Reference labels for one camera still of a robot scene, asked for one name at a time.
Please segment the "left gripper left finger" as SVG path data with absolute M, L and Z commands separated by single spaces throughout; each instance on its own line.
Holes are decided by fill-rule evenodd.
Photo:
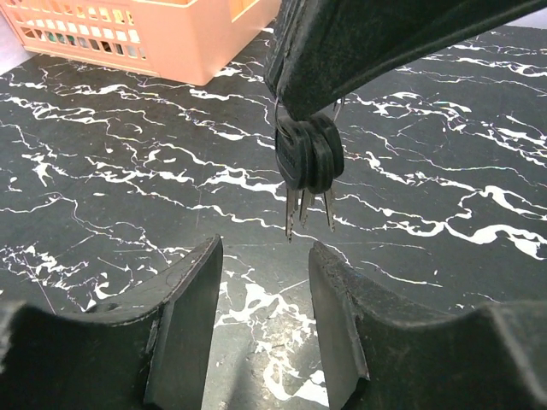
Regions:
M 2 408 L 200 408 L 222 263 L 215 236 L 83 313 L 3 302 Z

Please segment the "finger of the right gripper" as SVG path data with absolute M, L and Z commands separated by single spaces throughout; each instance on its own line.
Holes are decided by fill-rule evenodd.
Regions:
M 264 82 L 294 120 L 367 82 L 545 8 L 534 0 L 284 1 Z

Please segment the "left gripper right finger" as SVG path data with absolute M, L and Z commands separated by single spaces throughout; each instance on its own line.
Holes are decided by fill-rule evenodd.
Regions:
M 309 251 L 309 285 L 330 408 L 545 408 L 545 302 L 441 313 L 323 243 Z

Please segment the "black key bunch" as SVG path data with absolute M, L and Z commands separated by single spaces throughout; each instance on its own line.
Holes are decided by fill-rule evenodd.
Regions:
M 333 182 L 344 171 L 344 150 L 334 119 L 322 112 L 306 120 L 274 115 L 274 150 L 285 183 L 285 237 L 296 221 L 306 225 L 308 209 L 323 197 L 326 222 L 334 229 Z

